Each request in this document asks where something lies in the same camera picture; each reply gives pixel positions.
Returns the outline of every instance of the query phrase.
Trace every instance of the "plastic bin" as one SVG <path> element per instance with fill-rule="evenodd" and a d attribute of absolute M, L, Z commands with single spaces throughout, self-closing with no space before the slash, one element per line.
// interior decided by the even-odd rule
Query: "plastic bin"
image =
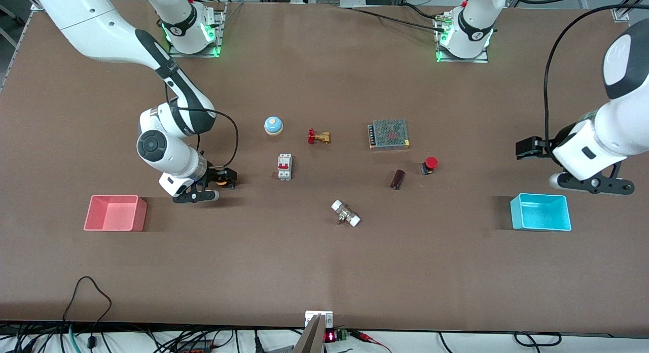
<path fill-rule="evenodd" d="M 146 201 L 130 194 L 95 194 L 90 198 L 86 231 L 142 231 Z"/>
<path fill-rule="evenodd" d="M 566 196 L 521 193 L 510 202 L 510 208 L 517 230 L 572 230 Z"/>

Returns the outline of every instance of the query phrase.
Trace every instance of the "brown table surface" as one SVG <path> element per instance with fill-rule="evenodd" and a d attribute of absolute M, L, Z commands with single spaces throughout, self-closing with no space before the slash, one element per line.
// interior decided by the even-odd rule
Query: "brown table surface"
<path fill-rule="evenodd" d="M 155 31 L 146 2 L 115 4 Z M 0 94 L 0 319 L 60 319 L 87 274 L 112 297 L 112 321 L 299 326 L 305 310 L 331 309 L 359 328 L 649 334 L 649 157 L 624 163 L 631 196 L 566 193 L 571 232 L 509 221 L 517 194 L 557 193 L 547 179 L 560 169 L 516 161 L 514 143 L 543 134 L 547 54 L 580 13 L 507 9 L 489 64 L 457 64 L 435 62 L 426 30 L 246 4 L 222 57 L 179 60 L 241 129 L 239 186 L 198 205 L 172 203 L 135 150 L 137 117 L 164 101 L 162 82 L 81 56 L 35 13 Z M 552 133 L 605 103 L 602 57 L 624 27 L 600 13 L 565 37 Z M 285 122 L 280 136 L 264 133 L 270 115 Z M 408 121 L 411 148 L 369 152 L 366 125 L 394 118 Z M 308 145 L 310 127 L 331 145 Z M 201 140 L 214 163 L 233 146 L 224 119 Z M 290 182 L 271 177 L 282 152 L 295 157 Z M 440 168 L 424 177 L 428 156 Z M 397 168 L 407 175 L 393 191 Z M 146 232 L 83 231 L 92 194 L 146 197 Z M 336 226 L 337 198 L 361 216 L 357 228 Z M 83 284 L 69 318 L 105 307 Z"/>

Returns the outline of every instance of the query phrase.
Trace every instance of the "red switch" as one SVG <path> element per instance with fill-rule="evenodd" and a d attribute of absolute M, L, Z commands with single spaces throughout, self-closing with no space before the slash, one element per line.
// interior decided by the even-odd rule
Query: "red switch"
<path fill-rule="evenodd" d="M 315 140 L 315 130 L 309 129 L 309 135 L 306 137 L 306 141 L 309 144 L 312 144 L 314 140 Z"/>
<path fill-rule="evenodd" d="M 426 161 L 421 164 L 421 173 L 423 175 L 432 174 L 435 171 L 435 168 L 438 167 L 440 162 L 436 157 L 427 157 Z"/>

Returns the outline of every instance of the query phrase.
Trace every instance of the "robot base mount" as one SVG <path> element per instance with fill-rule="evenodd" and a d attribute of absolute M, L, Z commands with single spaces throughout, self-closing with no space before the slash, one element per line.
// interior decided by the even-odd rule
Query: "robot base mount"
<path fill-rule="evenodd" d="M 222 11 L 215 11 L 211 7 L 207 7 L 207 15 L 204 16 L 206 24 L 203 26 L 205 38 L 211 43 L 208 44 L 203 50 L 197 53 L 181 53 L 171 43 L 169 34 L 165 32 L 167 43 L 169 44 L 169 56 L 171 57 L 220 57 L 221 44 L 223 43 L 223 30 L 225 29 L 225 17 L 228 6 L 225 5 Z"/>
<path fill-rule="evenodd" d="M 487 56 L 487 46 L 489 46 L 489 40 L 487 40 L 487 46 L 482 49 L 482 52 L 477 57 L 472 59 L 462 59 L 450 53 L 447 48 L 442 46 L 440 42 L 449 39 L 450 34 L 452 33 L 452 13 L 447 11 L 443 15 L 444 20 L 438 22 L 437 20 L 433 21 L 433 27 L 440 27 L 445 30 L 445 32 L 435 31 L 435 57 L 437 62 L 477 62 L 477 63 L 487 63 L 489 62 L 489 57 Z"/>

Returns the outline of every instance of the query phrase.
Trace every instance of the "metal bracket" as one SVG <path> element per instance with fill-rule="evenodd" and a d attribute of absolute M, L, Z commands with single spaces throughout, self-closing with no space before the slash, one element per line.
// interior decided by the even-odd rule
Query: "metal bracket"
<path fill-rule="evenodd" d="M 214 37 L 208 46 L 203 50 L 197 53 L 181 53 L 171 44 L 169 36 L 167 36 L 167 42 L 169 43 L 169 55 L 171 57 L 219 57 L 221 55 L 221 45 L 223 44 L 223 31 L 225 29 L 225 18 L 226 12 L 228 10 L 228 5 L 225 4 L 225 7 L 222 11 L 214 11 L 213 8 L 209 7 L 210 11 L 214 12 L 214 15 L 206 16 L 206 22 L 204 25 L 206 27 L 211 27 L 214 25 L 214 28 L 207 28 L 206 34 Z"/>
<path fill-rule="evenodd" d="M 623 0 L 621 4 L 640 4 L 643 0 Z M 618 8 L 612 11 L 615 22 L 629 22 L 629 13 L 633 8 Z"/>
<path fill-rule="evenodd" d="M 570 173 L 555 174 L 550 177 L 550 185 L 556 189 L 571 189 L 573 191 L 586 191 L 591 194 L 608 193 L 618 195 L 628 195 L 635 191 L 635 185 L 630 180 L 618 178 L 622 162 L 615 163 L 612 166 L 610 175 L 607 177 L 602 172 L 580 181 Z"/>
<path fill-rule="evenodd" d="M 331 329 L 334 327 L 334 313 L 332 311 L 318 311 L 318 310 L 307 310 L 304 313 L 304 326 L 309 325 L 309 322 L 316 314 L 322 314 L 325 317 L 326 328 Z"/>
<path fill-rule="evenodd" d="M 450 12 L 445 12 L 444 16 L 450 15 Z M 439 23 L 436 20 L 433 21 L 433 26 L 434 27 L 440 27 L 443 29 L 449 29 L 449 24 L 447 22 L 442 22 Z M 472 59 L 461 59 L 459 57 L 456 57 L 452 53 L 450 53 L 447 48 L 444 46 L 441 46 L 440 41 L 442 39 L 445 39 L 443 37 L 446 33 L 445 32 L 437 32 L 435 31 L 435 56 L 437 62 L 478 62 L 478 63 L 487 63 L 489 62 L 489 57 L 487 56 L 487 48 L 482 49 L 482 52 L 480 55 L 477 57 L 474 57 Z"/>
<path fill-rule="evenodd" d="M 631 20 L 628 13 L 621 14 L 618 9 L 612 9 L 610 13 L 612 13 L 612 19 L 616 23 L 624 23 Z"/>
<path fill-rule="evenodd" d="M 331 311 L 307 311 L 304 320 L 306 327 L 295 343 L 293 353 L 323 353 L 325 332 L 334 327 L 334 314 Z"/>

